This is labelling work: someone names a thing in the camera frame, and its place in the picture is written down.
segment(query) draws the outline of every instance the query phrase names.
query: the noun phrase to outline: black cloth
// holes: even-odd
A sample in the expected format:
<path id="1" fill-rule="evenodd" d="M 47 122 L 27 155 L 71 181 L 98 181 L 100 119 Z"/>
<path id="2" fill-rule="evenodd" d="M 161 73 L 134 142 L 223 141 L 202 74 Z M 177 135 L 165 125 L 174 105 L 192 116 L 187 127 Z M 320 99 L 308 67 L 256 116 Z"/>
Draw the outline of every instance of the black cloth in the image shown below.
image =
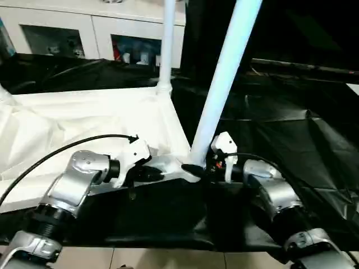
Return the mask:
<path id="1" fill-rule="evenodd" d="M 191 143 L 209 85 L 174 74 L 172 100 Z M 157 70 L 106 60 L 17 55 L 0 66 L 0 83 L 13 94 L 154 86 L 157 77 Z M 359 250 L 358 101 L 345 84 L 240 75 L 216 131 L 228 131 L 238 151 L 289 170 L 307 208 L 351 251 Z M 66 244 L 280 250 L 255 225 L 258 216 L 240 183 L 176 179 L 134 191 L 88 197 Z M 11 240 L 27 211 L 0 215 L 0 243 Z"/>

